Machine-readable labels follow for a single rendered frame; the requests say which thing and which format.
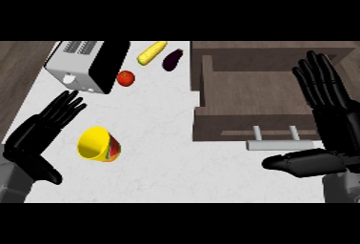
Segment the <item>red tomato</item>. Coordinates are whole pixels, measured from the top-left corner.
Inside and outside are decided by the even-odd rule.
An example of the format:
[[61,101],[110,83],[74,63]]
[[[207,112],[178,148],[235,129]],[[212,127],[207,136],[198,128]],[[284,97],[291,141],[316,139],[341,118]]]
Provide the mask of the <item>red tomato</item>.
[[122,86],[130,87],[136,81],[136,75],[130,71],[120,71],[117,81]]

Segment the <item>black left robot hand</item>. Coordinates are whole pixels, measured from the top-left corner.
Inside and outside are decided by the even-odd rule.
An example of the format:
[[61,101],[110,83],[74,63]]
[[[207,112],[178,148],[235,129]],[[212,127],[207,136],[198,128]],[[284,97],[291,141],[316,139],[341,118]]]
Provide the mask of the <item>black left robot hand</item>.
[[46,180],[57,185],[63,183],[63,174],[43,158],[43,152],[86,108],[77,95],[79,91],[64,91],[45,110],[23,122],[5,144],[5,158],[36,181]]

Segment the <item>yellow corn cob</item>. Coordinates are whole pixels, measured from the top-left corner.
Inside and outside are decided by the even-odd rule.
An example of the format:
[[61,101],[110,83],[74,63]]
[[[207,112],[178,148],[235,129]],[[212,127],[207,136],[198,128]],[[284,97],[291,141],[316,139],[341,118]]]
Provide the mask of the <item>yellow corn cob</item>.
[[136,61],[141,66],[147,66],[167,46],[167,41],[155,42],[138,56]]

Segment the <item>white and black toaster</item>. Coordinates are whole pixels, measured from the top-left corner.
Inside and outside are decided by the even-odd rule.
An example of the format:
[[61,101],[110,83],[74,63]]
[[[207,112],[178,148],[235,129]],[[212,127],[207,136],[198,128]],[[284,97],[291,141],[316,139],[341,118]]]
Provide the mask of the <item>white and black toaster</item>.
[[130,41],[61,41],[45,69],[71,90],[110,94]]

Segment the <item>brown wooden drawer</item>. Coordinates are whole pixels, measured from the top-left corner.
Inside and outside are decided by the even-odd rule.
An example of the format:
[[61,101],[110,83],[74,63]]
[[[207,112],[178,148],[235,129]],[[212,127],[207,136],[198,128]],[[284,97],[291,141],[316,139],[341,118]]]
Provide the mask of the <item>brown wooden drawer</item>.
[[217,71],[213,57],[201,61],[200,106],[195,107],[195,141],[247,141],[260,128],[266,140],[318,140],[312,109],[288,71]]

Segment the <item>dark purple eggplant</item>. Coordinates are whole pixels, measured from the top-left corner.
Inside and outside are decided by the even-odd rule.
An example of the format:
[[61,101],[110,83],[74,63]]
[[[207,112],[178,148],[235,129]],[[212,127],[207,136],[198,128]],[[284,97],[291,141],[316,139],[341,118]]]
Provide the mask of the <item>dark purple eggplant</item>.
[[163,63],[163,67],[166,71],[173,71],[176,69],[182,56],[184,56],[182,49],[178,49],[167,55]]

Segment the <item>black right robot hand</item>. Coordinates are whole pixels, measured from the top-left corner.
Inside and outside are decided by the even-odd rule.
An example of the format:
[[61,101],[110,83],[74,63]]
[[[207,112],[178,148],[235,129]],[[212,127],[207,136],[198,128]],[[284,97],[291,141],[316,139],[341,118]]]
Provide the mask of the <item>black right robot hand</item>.
[[347,93],[343,78],[325,54],[307,52],[293,68],[313,109],[324,149],[268,157],[262,166],[296,177],[360,173],[360,103]]

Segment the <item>yellow cup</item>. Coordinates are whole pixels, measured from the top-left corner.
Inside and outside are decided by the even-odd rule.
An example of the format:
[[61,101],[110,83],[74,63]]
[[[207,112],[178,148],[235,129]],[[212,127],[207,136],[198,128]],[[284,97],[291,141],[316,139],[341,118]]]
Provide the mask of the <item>yellow cup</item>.
[[101,126],[85,131],[77,140],[76,149],[83,159],[99,162],[113,162],[122,154],[122,145]]

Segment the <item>brown wooden cabinet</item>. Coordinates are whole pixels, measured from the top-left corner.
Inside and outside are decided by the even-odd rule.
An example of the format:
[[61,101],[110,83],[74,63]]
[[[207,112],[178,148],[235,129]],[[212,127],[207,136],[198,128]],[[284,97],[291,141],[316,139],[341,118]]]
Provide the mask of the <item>brown wooden cabinet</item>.
[[327,54],[337,65],[356,48],[353,41],[192,41],[192,90],[200,90],[204,56],[213,57],[215,71],[290,71],[307,51]]

